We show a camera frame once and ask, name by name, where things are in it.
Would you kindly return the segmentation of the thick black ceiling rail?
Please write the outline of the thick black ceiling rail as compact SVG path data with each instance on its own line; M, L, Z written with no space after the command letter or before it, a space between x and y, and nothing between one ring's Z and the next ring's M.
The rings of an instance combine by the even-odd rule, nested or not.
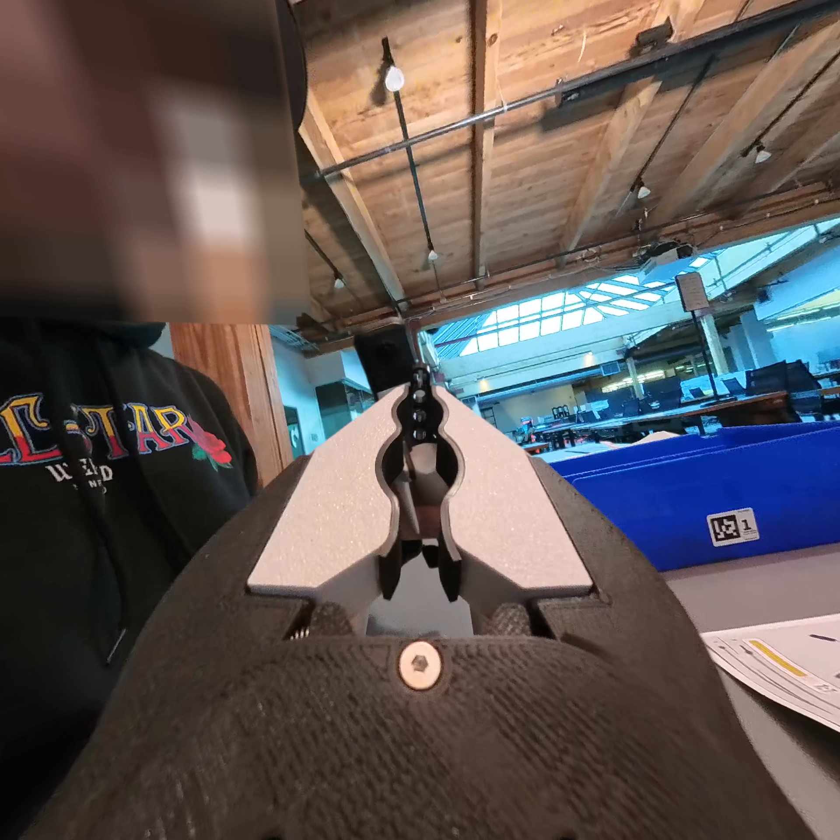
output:
M639 81L668 81L701 67L709 58L738 51L774 36L802 34L807 25L825 25L838 16L838 1L789 2L738 22L713 28L679 43L566 80L539 120L542 133L615 108L621 94Z

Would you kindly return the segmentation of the person in black hoodie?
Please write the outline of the person in black hoodie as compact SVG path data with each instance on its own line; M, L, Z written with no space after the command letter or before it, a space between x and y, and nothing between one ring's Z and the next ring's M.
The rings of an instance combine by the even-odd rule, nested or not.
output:
M258 492L206 375L161 322L2 318L1 836L84 748L138 635Z

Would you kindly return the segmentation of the grey desk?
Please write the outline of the grey desk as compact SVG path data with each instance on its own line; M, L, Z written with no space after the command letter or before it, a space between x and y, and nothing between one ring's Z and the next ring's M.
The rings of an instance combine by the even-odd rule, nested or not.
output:
M838 613L838 544L665 573L700 632ZM839 838L838 733L720 672L765 767L815 837Z

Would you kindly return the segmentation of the blue storage bin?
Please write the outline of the blue storage bin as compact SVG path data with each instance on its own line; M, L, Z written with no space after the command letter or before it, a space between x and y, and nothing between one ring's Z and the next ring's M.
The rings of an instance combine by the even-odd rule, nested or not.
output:
M561 459L552 456L547 465L567 480L589 475L609 474L625 469L635 469L663 464L670 460L697 455L729 455L748 445L776 443L787 438L822 432L836 433L838 421L813 423L788 423L754 426L723 427L706 436L669 436L655 433L654 441L647 440L617 448L588 453L575 458Z
M568 481L658 571L839 540L839 429Z

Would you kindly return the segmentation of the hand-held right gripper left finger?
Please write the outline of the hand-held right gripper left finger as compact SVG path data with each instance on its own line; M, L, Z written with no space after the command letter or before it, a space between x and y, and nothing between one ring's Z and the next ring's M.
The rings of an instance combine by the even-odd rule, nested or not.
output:
M322 444L307 462L248 580L258 595L336 603L367 619L379 561L396 546L404 471L400 385Z

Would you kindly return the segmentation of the wooden pillar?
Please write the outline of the wooden pillar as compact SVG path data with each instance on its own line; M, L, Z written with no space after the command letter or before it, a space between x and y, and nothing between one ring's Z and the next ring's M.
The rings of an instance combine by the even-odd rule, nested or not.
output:
M174 357L223 391L267 486L293 459L270 328L265 324L172 322Z

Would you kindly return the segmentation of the black office chair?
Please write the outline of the black office chair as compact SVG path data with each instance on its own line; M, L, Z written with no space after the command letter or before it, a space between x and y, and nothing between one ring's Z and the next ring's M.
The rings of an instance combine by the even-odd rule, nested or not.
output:
M818 380L802 360L781 361L746 371L749 396L783 392L781 405L772 411L772 423L799 423L803 415L823 418L823 396Z

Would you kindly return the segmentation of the row of office tables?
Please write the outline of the row of office tables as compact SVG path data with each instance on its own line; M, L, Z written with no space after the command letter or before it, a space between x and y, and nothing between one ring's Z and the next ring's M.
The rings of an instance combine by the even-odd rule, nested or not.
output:
M557 421L527 432L520 447L534 455L573 447L583 440L632 444L650 434L667 432L682 435L691 429L703 436L707 433L704 426L707 417L721 427L798 424L802 421L793 407L790 394L782 391L591 422Z

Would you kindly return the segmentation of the metal ceiling pipe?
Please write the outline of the metal ceiling pipe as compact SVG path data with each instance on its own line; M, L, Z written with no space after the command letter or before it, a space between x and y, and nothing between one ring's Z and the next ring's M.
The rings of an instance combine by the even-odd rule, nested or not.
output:
M411 150L415 146L425 144L432 140L440 139L451 133L467 129L473 129L476 126L493 121L502 115L520 109L528 108L539 102L545 102L549 99L556 99L560 103L563 103L566 100L574 100L578 98L579 95L580 94L578 92L573 91L571 87L565 86L562 82L559 82L558 84L554 85L549 89L538 91L527 97L512 101L506 101L501 105L498 105L494 108L490 108L489 110L476 114L471 114L468 117L464 117L454 122L449 122L443 126L430 129L426 132L422 132L415 135L408 135L402 140L395 141L393 143L387 143L375 150L356 155L340 163L321 166L316 171L304 175L301 178L301 184L308 185L310 183L325 181L333 175L345 172L358 165L377 161L383 157L397 152Z

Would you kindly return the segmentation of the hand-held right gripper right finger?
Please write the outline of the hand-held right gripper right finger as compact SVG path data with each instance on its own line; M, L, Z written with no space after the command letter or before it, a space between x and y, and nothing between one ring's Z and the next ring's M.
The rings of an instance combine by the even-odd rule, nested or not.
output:
M455 454L441 505L444 544L460 563L459 596L474 618L506 603L588 595L592 578L535 469L534 458L441 387L438 433Z

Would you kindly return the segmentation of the thin black lamp track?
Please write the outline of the thin black lamp track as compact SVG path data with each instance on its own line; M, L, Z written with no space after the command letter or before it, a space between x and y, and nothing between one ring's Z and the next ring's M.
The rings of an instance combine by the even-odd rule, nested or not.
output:
M396 64L396 61L395 61L393 53L392 53L392 48L391 48L389 38L388 37L383 37L382 41L381 41L381 44L382 44L382 49L383 49L383 60L384 60L384 64L385 64L385 76L384 76L385 89L389 93L391 93L391 95L394 99L397 118L398 118L398 122L400 124L400 130L401 130L401 133L402 133L402 141L406 143L404 151L406 152L409 172L410 172L411 177L413 179L416 202L417 202L418 212L419 212L421 222L422 222L422 226L423 226L423 232L424 232L425 239L426 239L426 246L428 247L428 245L427 245L428 243L432 243L433 246L434 246L434 241L433 241L433 238L432 238L432 235L431 235L431 230L430 230L428 220L427 220L426 207L425 207L425 203L424 203L422 188L421 188L421 185L420 185L420 182L419 182L417 164L415 162L415 158L414 158L414 154L413 154L413 147L408 144L408 141L410 140L410 136L409 136L409 133L408 133L406 114L405 114L405 110L404 110L404 106L403 106L403 100L402 100L402 90L403 90L403 87L405 85L405 76L404 76L403 71Z

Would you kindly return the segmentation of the sign on black pole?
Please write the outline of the sign on black pole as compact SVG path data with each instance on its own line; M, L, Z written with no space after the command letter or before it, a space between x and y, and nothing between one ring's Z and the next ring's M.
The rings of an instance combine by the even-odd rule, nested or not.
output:
M717 377L728 373L728 365L703 279L693 271L679 274L675 282L682 308L690 315L697 333L712 395L720 400Z

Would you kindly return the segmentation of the black toy beam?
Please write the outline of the black toy beam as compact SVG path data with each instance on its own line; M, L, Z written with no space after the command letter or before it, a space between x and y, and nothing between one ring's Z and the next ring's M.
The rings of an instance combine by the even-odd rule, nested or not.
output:
M414 366L409 381L410 438L414 445L428 441L432 420L432 374L425 363Z

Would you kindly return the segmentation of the skylight windows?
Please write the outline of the skylight windows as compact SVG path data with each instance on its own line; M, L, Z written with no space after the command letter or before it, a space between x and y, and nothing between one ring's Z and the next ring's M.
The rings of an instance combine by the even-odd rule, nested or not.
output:
M455 359L645 312L675 288L673 280L616 276L451 322L432 340L439 359Z

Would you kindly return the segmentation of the open instruction booklet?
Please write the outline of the open instruction booklet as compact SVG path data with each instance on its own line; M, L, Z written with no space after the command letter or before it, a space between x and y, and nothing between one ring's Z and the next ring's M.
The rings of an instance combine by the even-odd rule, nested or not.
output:
M767 700L839 732L839 615L701 636L711 659Z

